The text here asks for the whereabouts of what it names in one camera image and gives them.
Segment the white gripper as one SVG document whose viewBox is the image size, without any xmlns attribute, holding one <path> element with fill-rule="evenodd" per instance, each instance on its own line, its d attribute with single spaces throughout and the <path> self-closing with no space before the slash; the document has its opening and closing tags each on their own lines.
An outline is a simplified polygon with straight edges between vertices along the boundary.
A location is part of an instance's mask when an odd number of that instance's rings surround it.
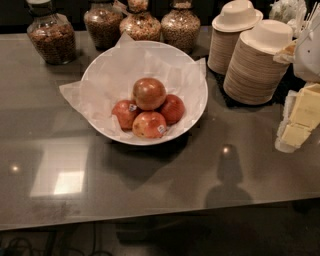
<svg viewBox="0 0 320 256">
<path fill-rule="evenodd" d="M 281 64 L 293 63 L 294 74 L 306 82 L 298 92 L 290 90 L 285 99 L 275 148 L 293 153 L 320 124 L 320 14 L 286 47 L 273 56 Z"/>
</svg>

